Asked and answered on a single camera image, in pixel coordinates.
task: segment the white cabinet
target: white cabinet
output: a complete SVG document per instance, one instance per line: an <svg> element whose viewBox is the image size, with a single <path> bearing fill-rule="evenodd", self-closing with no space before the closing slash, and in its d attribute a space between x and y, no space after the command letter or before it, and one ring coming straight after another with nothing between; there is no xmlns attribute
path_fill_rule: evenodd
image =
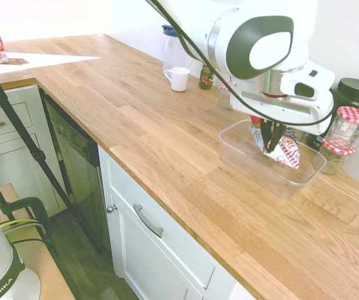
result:
<svg viewBox="0 0 359 300"><path fill-rule="evenodd" d="M6 94L32 139L44 151L53 174L64 186L38 87L10 89ZM8 183L20 198L40 198L49 216L66 208L0 107L0 186Z"/></svg>
<svg viewBox="0 0 359 300"><path fill-rule="evenodd" d="M202 295L181 274L150 237L139 217L111 193L117 212L109 214L109 223L119 228L114 245L121 248L120 273L140 299L201 300Z"/></svg>
<svg viewBox="0 0 359 300"><path fill-rule="evenodd" d="M101 147L99 157L114 270L140 299L254 300Z"/></svg>

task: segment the white mug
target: white mug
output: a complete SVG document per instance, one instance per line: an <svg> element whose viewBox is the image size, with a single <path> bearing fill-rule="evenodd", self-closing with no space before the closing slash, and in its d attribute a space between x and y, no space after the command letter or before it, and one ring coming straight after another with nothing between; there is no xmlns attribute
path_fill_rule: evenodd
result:
<svg viewBox="0 0 359 300"><path fill-rule="evenodd" d="M185 67L172 67L170 70L166 70L164 75L171 82L171 88L176 92L183 92L186 90L188 84L188 78L190 76L190 70Z"/></svg>

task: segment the cabinet door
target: cabinet door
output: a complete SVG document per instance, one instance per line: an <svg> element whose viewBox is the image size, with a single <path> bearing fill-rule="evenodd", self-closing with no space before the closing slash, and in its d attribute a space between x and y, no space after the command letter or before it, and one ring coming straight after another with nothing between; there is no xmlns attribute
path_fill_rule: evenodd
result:
<svg viewBox="0 0 359 300"><path fill-rule="evenodd" d="M31 137L38 144L36 135ZM8 183L14 186L20 198L40 198L50 216L59 211L49 179L22 139L0 144L0 186Z"/></svg>
<svg viewBox="0 0 359 300"><path fill-rule="evenodd" d="M202 295L149 237L139 217L112 190L111 197L117 207L108 214L116 272L140 299L201 300Z"/></svg>

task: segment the dishwasher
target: dishwasher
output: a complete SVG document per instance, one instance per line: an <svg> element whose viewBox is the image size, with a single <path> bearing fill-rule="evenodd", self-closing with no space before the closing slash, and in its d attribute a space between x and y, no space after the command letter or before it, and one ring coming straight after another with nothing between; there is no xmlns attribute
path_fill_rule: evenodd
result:
<svg viewBox="0 0 359 300"><path fill-rule="evenodd" d="M44 105L68 198L97 244L95 249L111 253L98 144L47 94Z"/></svg>

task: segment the drawer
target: drawer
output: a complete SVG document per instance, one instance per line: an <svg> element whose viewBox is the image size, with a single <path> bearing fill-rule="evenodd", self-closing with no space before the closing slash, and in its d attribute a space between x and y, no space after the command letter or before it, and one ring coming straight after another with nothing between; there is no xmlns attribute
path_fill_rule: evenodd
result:
<svg viewBox="0 0 359 300"><path fill-rule="evenodd" d="M13 104L12 107L26 128L29 128L33 125L32 120L29 117L28 108L25 102ZM3 109L0 107L0 135L11 133L13 131L16 131L16 129L4 113Z"/></svg>
<svg viewBox="0 0 359 300"><path fill-rule="evenodd" d="M138 215L138 219L151 226L163 228L162 237L151 238L184 273L203 289L207 289L215 271L210 255L204 250L123 168L108 159L109 183L113 193Z"/></svg>

